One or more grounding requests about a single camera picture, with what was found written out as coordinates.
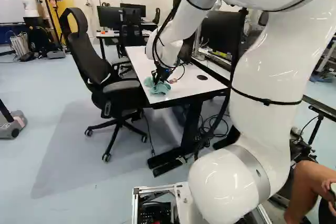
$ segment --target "gray device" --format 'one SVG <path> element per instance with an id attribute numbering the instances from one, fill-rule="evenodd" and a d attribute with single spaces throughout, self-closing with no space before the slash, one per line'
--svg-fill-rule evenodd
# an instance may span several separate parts
<path id="1" fill-rule="evenodd" d="M 0 138 L 16 138 L 27 125 L 27 119 L 21 110 L 9 112 L 0 99 Z"/>
<path id="2" fill-rule="evenodd" d="M 336 183 L 330 184 L 330 193 L 333 196 L 333 205 L 334 209 L 336 210 Z"/>
<path id="3" fill-rule="evenodd" d="M 66 54 L 64 51 L 50 51 L 47 52 L 47 57 L 49 59 L 60 59 L 65 58 Z"/>

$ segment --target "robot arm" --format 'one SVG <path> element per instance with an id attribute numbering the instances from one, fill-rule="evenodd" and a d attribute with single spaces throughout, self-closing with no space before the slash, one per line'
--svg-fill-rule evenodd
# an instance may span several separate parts
<path id="1" fill-rule="evenodd" d="M 224 1 L 270 14 L 265 30 L 234 72 L 229 109 L 240 132 L 238 141 L 200 158 L 190 170 L 194 202 L 210 224 L 235 223 L 287 180 L 293 118 L 308 79 L 336 32 L 335 0 Z M 177 53 L 165 47 L 191 35 L 205 14 L 181 3 L 171 29 L 160 35 L 162 62 L 175 63 Z M 150 43 L 146 53 L 153 57 L 149 48 Z"/>
<path id="2" fill-rule="evenodd" d="M 182 40 L 196 31 L 215 2 L 216 0 L 181 0 L 174 19 L 152 33 L 146 45 L 146 55 L 155 61 L 157 81 L 167 79 L 169 74 L 161 73 L 175 68 Z"/>

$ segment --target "crumpled towel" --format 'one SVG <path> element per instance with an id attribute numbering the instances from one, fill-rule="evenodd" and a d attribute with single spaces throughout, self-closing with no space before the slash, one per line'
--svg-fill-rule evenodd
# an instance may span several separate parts
<path id="1" fill-rule="evenodd" d="M 159 81 L 157 85 L 154 85 L 152 77 L 147 77 L 144 84 L 146 87 L 151 88 L 151 94 L 167 94 L 172 88 L 168 83 L 163 83 L 162 81 Z"/>

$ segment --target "gray floor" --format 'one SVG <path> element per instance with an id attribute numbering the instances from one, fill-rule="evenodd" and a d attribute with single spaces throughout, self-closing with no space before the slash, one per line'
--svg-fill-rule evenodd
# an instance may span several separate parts
<path id="1" fill-rule="evenodd" d="M 106 54 L 109 59 L 116 57 L 115 47 L 107 47 Z M 0 62 L 12 58 L 0 57 Z M 307 94 L 336 107 L 334 83 L 309 83 Z M 154 179 L 146 167 L 149 143 L 142 144 L 138 135 L 124 129 L 110 163 L 101 161 L 111 129 L 92 138 L 84 136 L 88 125 L 103 120 L 71 56 L 0 64 L 0 97 L 9 109 L 21 109 L 29 120 L 17 139 L 0 141 L 0 223 L 128 223 L 134 186 L 187 180 L 190 164 Z M 216 114 L 222 100 L 205 103 L 202 114 Z M 182 129 L 170 109 L 146 110 L 146 114 L 157 153 L 178 145 Z M 303 126 L 314 116 L 302 103 L 295 123 Z M 143 121 L 136 126 L 146 131 Z M 224 125 L 218 130 L 225 131 Z M 331 168 L 335 168 L 335 134 L 334 124 L 324 120 L 313 145 L 319 162 Z M 274 223 L 282 223 L 282 212 L 266 207 Z M 310 218 L 318 223 L 316 212 Z"/>

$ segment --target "wheeled base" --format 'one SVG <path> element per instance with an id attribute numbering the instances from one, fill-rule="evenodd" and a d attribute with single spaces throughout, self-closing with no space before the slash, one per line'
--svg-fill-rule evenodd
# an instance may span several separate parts
<path id="1" fill-rule="evenodd" d="M 0 138 L 16 138 L 26 126 L 27 119 L 21 110 L 12 111 L 7 117 L 0 113 Z"/>
<path id="2" fill-rule="evenodd" d="M 142 111 L 135 111 L 133 113 L 130 113 L 126 116 L 122 116 L 118 119 L 113 119 L 113 120 L 110 120 L 108 122 L 104 122 L 104 123 L 101 123 L 101 124 L 98 124 L 98 125 L 95 125 L 95 126 L 89 126 L 86 130 L 85 130 L 85 136 L 92 136 L 93 135 L 93 130 L 97 130 L 97 129 L 102 129 L 102 128 L 105 128 L 105 127 L 109 127 L 109 126 L 112 126 L 112 125 L 115 125 L 116 127 L 114 128 L 114 132 L 113 132 L 113 135 L 112 135 L 112 139 L 108 145 L 108 147 L 106 148 L 103 156 L 101 157 L 101 159 L 104 161 L 104 162 L 108 162 L 111 158 L 111 149 L 112 149 L 112 146 L 117 138 L 117 134 L 119 132 L 119 129 L 122 128 L 123 126 L 125 126 L 126 128 L 128 128 L 130 131 L 133 131 L 139 135 L 141 135 L 141 141 L 143 143 L 146 143 L 147 142 L 147 134 L 139 129 L 137 129 L 136 127 L 134 127 L 132 124 L 126 122 L 126 120 L 128 119 L 131 119 L 132 122 L 135 121 L 135 120 L 138 120 L 141 118 L 141 113 Z"/>
<path id="3" fill-rule="evenodd" d="M 188 182 L 157 187 L 136 187 L 132 195 L 132 224 L 143 223 L 208 224 L 193 203 Z M 237 224 L 272 224 L 259 205 Z"/>

